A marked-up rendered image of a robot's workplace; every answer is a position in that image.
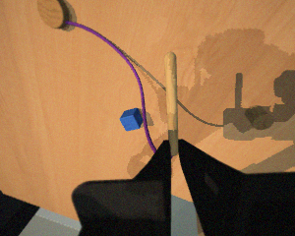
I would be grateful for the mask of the wooden stick with purple string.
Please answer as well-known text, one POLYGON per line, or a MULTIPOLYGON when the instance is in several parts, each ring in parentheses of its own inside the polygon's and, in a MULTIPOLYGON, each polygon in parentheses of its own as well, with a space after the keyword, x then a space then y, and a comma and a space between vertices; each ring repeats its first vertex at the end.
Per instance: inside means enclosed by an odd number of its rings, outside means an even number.
MULTIPOLYGON (((149 143, 149 146, 151 147, 153 152, 156 152, 157 149, 155 148, 154 144, 152 143, 152 140, 149 135, 148 131, 148 123, 147 123, 147 116, 146 116, 146 106, 145 106, 145 97, 144 97, 144 91, 143 86, 141 83, 141 80, 139 78, 139 75, 137 71, 135 70, 134 66, 131 64, 131 62, 128 60, 128 58, 114 45, 112 44, 108 39, 106 39, 104 36, 99 34, 98 32, 94 31, 93 29, 90 29, 86 26, 83 26, 81 24, 71 22, 71 21, 65 21, 65 24, 76 26, 79 28, 82 28, 84 30, 87 30, 102 40, 104 40, 106 43, 108 43, 113 49, 115 49, 122 57, 123 59, 128 63, 128 65, 131 67, 132 71, 134 72, 141 92, 141 99, 142 99, 142 110, 143 110, 143 120, 144 120, 144 127, 145 132, 147 136, 147 141, 149 143)), ((175 53, 168 52, 164 56, 164 69, 165 69, 165 88, 166 88, 166 108, 167 108, 167 128, 168 128, 168 141, 170 143, 170 149, 171 149, 171 158, 173 156, 176 156, 178 154, 178 102, 177 102, 177 58, 175 53)))

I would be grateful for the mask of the blue block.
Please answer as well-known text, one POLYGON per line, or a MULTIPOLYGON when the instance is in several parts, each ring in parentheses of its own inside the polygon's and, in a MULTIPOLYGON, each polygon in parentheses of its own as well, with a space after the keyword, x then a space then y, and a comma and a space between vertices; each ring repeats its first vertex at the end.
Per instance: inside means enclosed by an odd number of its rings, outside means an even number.
POLYGON ((126 131, 140 129, 143 123, 138 107, 124 111, 119 120, 126 131))

